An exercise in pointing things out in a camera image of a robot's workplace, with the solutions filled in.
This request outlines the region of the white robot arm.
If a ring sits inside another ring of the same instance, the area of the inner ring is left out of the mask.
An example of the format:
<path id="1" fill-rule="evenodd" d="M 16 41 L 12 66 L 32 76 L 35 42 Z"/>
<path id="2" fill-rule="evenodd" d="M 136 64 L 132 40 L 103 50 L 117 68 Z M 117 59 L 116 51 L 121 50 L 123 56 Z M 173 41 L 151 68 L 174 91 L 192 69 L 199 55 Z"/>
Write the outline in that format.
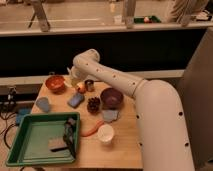
<path id="1" fill-rule="evenodd" d="M 195 171 L 182 102 L 171 84 L 106 67 L 94 49 L 73 58 L 71 75 L 91 75 L 135 100 L 143 171 Z"/>

